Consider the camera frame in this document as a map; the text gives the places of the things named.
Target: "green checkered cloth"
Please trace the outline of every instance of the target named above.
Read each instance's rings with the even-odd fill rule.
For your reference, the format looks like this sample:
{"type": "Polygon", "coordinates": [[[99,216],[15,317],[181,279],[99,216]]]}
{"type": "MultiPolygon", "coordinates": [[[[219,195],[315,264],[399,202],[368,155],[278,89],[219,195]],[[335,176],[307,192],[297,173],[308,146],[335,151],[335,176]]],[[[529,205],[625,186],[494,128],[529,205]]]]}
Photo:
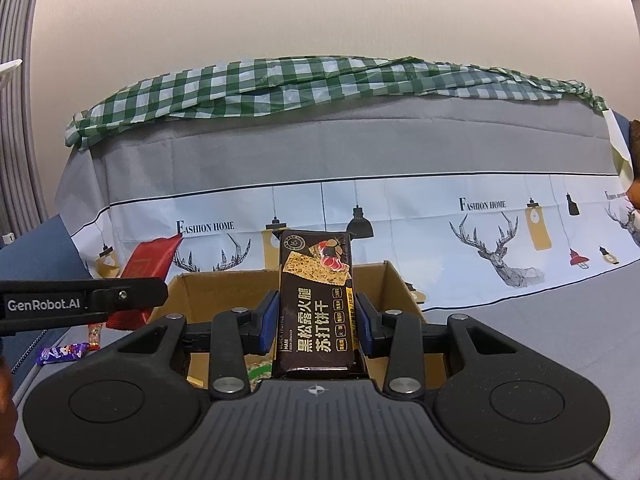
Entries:
{"type": "Polygon", "coordinates": [[[607,109],[604,100],[579,81],[543,79],[503,68],[415,57],[281,57],[139,81],[76,114],[66,129],[66,145],[85,150],[137,124],[162,120],[259,117],[345,99],[434,94],[520,101],[572,94],[595,112],[607,109]]]}

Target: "red lamp illustration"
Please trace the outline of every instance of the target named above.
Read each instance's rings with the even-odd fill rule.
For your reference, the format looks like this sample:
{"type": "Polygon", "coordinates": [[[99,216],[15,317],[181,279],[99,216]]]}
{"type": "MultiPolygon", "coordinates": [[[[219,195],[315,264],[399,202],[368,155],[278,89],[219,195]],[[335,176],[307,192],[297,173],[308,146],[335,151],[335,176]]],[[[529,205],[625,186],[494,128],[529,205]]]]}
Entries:
{"type": "Polygon", "coordinates": [[[581,269],[589,268],[589,265],[587,264],[589,259],[586,256],[580,256],[580,254],[578,254],[573,249],[569,250],[571,251],[571,260],[569,261],[569,263],[572,264],[572,266],[578,266],[581,269]]]}

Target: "gray curtain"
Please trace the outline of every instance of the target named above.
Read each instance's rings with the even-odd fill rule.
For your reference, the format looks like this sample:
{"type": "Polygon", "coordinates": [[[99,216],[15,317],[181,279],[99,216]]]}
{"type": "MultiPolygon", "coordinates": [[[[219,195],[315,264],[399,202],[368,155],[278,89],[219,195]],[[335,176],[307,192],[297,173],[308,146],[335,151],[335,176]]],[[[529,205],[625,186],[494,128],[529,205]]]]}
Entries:
{"type": "Polygon", "coordinates": [[[0,62],[22,59],[0,91],[0,234],[47,219],[31,134],[29,58],[36,0],[0,0],[0,62]]]}

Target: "circular pad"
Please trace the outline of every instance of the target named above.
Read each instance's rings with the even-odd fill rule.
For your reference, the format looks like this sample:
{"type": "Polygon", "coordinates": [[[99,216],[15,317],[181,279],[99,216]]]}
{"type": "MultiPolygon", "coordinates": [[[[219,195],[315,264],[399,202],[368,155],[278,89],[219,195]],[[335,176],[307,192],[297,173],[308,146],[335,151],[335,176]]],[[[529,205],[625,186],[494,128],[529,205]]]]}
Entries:
{"type": "Polygon", "coordinates": [[[523,424],[542,424],[562,413],[564,399],[555,389],[533,381],[511,381],[496,386],[491,406],[504,418],[523,424]]]}
{"type": "Polygon", "coordinates": [[[522,471],[592,460],[609,427],[607,401],[593,384],[532,353],[469,359],[433,411],[467,454],[522,471]]]}
{"type": "Polygon", "coordinates": [[[80,386],[69,399],[73,414],[87,422],[118,422],[135,414],[145,393],[125,381],[97,381],[80,386]]]}
{"type": "Polygon", "coordinates": [[[39,455],[82,468],[157,456],[179,444],[199,415],[196,389],[140,354],[61,370],[33,389],[22,414],[39,455]]]}

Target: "cardboard box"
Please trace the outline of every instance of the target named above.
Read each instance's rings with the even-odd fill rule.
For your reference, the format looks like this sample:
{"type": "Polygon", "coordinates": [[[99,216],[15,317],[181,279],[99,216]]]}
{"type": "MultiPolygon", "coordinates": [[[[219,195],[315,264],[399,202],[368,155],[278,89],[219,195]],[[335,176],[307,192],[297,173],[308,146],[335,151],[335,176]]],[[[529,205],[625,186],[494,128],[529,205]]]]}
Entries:
{"type": "MultiPolygon", "coordinates": [[[[422,313],[404,281],[390,262],[353,267],[356,292],[364,292],[380,312],[398,308],[416,316],[422,313]]],[[[255,308],[268,290],[279,286],[277,269],[227,270],[225,272],[192,272],[172,279],[169,298],[156,308],[149,322],[165,314],[184,314],[190,323],[211,321],[223,310],[235,306],[255,308]]],[[[245,356],[247,365],[257,364],[270,357],[245,356]]],[[[367,359],[370,377],[382,386],[387,358],[367,359]]],[[[425,355],[427,386],[439,387],[446,375],[441,355],[425,355]]],[[[207,384],[209,354],[192,354],[189,375],[207,384]]]]}

